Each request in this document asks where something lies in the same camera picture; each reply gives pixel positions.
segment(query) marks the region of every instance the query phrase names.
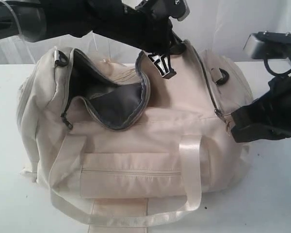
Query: white backdrop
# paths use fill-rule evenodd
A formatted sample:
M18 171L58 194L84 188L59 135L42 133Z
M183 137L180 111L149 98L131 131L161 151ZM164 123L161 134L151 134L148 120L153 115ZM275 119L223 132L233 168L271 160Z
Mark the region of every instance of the white backdrop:
M141 0L123 0L135 6ZM247 61L243 46L250 33L291 32L291 0L187 0L191 14L183 22L173 20L174 30L196 49L212 49L234 61ZM70 46L98 53L122 63L133 63L138 50L92 33L82 39L66 35L27 43L37 61L53 46ZM14 36L0 40L0 64L32 63L22 41Z

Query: carrying handle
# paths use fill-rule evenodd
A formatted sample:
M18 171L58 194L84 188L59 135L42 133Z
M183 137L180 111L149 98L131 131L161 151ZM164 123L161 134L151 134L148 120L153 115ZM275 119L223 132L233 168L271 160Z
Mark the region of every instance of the carrying handle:
M86 136L68 134L49 176L52 205L71 218L97 227L141 228L176 222L199 208L202 196L200 156L207 151L201 136L183 136L179 144L181 174L187 195L186 203L176 211L137 217L87 214L59 195L58 184L71 174L77 166L80 166L80 157L85 144Z

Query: cream duffel bag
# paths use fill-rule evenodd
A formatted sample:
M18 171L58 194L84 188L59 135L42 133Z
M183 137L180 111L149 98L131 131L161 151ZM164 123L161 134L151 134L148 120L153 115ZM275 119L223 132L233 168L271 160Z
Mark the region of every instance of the cream duffel bag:
M229 130L230 113L253 101L249 85L231 60L185 44L171 57L177 75L169 80L143 52L135 68L71 48L41 58L20 89L17 120L31 161L23 173L36 174L57 209L97 227L161 225L198 209L202 192L244 176L247 145ZM173 212L124 210L184 195ZM99 206L85 212L68 196Z

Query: white strap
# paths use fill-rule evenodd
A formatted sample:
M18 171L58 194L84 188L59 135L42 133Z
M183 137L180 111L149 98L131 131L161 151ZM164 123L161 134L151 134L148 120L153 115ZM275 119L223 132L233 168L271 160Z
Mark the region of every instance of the white strap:
M73 165L80 162L85 142L85 136L67 135L50 172L51 202L64 214L81 223L99 227L150 227L176 222L199 208L202 195L199 157L201 153L205 153L201 136L184 136L179 145L181 173L187 202L176 211L139 217L87 214L59 196L58 184L76 168ZM64 169L64 167L68 168L69 165L72 165L72 168Z

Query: white table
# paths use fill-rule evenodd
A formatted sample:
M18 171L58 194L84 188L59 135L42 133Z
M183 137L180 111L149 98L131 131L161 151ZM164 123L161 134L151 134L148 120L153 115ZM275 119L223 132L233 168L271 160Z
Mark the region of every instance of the white table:
M268 90L268 75L261 62L238 63L248 78L254 96ZM271 62L276 71L285 62ZM19 175L27 161L16 127L16 93L33 65L0 66L0 233L84 233L79 224L55 210L49 192ZM236 187L205 194L200 210L182 221L149 230L150 233L291 233L291 139L258 141L251 149L252 168ZM158 206L175 209L155 199Z

